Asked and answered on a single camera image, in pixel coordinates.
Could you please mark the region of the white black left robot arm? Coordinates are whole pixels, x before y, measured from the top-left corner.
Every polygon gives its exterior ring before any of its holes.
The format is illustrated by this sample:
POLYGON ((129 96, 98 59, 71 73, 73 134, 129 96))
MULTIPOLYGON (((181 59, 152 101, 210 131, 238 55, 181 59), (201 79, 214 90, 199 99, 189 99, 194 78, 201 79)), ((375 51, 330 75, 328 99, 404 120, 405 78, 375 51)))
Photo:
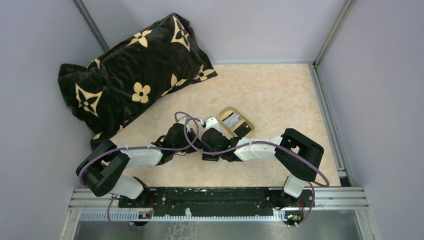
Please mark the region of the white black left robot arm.
POLYGON ((117 146, 111 140, 105 140, 80 163, 75 173, 97 197, 116 194, 134 200, 148 191, 148 187, 138 177, 125 176, 125 169, 160 166, 172 160, 176 153, 193 153, 195 148, 202 149, 203 146, 193 129, 175 123, 166 135, 145 146, 117 146))

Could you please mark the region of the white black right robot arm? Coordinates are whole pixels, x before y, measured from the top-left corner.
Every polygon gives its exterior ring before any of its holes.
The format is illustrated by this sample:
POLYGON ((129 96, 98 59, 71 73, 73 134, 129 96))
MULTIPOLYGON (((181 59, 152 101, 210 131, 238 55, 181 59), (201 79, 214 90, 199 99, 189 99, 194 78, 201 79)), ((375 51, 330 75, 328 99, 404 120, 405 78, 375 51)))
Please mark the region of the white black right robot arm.
POLYGON ((281 195, 298 199, 308 183, 316 180, 324 148, 294 128, 270 138, 227 138, 215 128, 206 130, 201 141, 208 151, 228 162, 274 160, 281 163, 289 175, 281 195))

